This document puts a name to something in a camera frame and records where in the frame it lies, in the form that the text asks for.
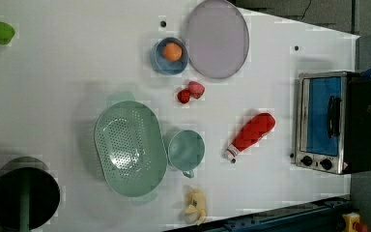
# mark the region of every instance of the orange ball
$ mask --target orange ball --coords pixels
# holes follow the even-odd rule
[[[183,50],[176,43],[168,43],[162,54],[164,55],[164,58],[169,61],[178,61],[182,58]]]

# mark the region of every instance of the red toy fruit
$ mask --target red toy fruit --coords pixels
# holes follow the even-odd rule
[[[188,83],[188,90],[193,98],[199,99],[204,94],[204,91],[206,91],[206,88],[196,81],[190,81]]]
[[[177,99],[179,99],[179,101],[181,103],[187,103],[189,101],[189,91],[188,91],[188,89],[184,89],[184,90],[180,91],[177,94]]]

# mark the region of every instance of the toaster oven knob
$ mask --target toaster oven knob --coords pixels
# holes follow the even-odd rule
[[[324,159],[320,162],[320,164],[322,165],[322,167],[325,169],[325,170],[330,170],[332,168],[332,162],[329,160],[329,159]]]
[[[303,159],[300,160],[305,166],[310,166],[312,164],[312,158],[309,156],[305,156]]]

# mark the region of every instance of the toaster oven door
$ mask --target toaster oven door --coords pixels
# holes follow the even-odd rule
[[[310,78],[303,81],[300,150],[337,157],[340,129],[342,78]]]

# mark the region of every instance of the green oval colander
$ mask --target green oval colander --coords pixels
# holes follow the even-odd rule
[[[157,117],[146,105],[122,101],[107,108],[95,141],[107,184],[116,192],[142,196],[164,177],[167,156]]]

